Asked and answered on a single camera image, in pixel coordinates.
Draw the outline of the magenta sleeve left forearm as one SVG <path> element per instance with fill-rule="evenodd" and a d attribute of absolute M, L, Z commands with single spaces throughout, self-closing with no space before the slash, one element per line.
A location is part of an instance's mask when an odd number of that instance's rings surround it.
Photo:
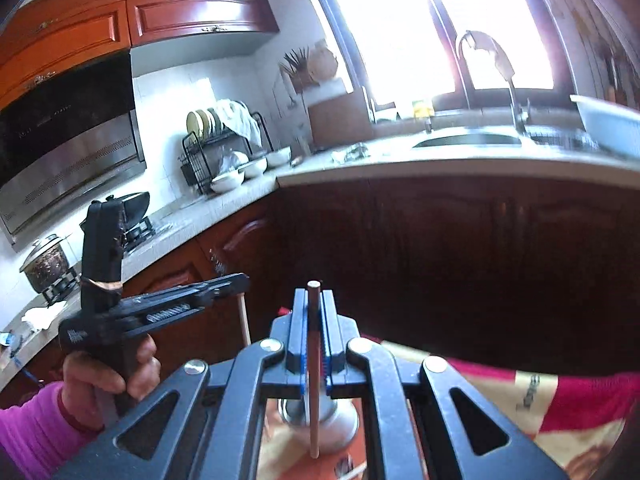
<path fill-rule="evenodd" d="M 1 411 L 1 479 L 50 479 L 101 432 L 82 426 L 64 408 L 62 382 Z"/>

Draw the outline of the person's left hand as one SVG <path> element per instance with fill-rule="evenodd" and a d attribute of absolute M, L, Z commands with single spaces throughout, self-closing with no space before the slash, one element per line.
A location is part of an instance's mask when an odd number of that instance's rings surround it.
<path fill-rule="evenodd" d="M 104 420 L 96 392 L 128 393 L 136 401 L 144 399 L 160 383 L 160 361 L 155 357 L 156 350 L 153 338 L 146 336 L 137 348 L 137 367 L 128 379 L 87 352 L 76 351 L 66 356 L 61 390 L 66 412 L 81 426 L 101 429 Z"/>

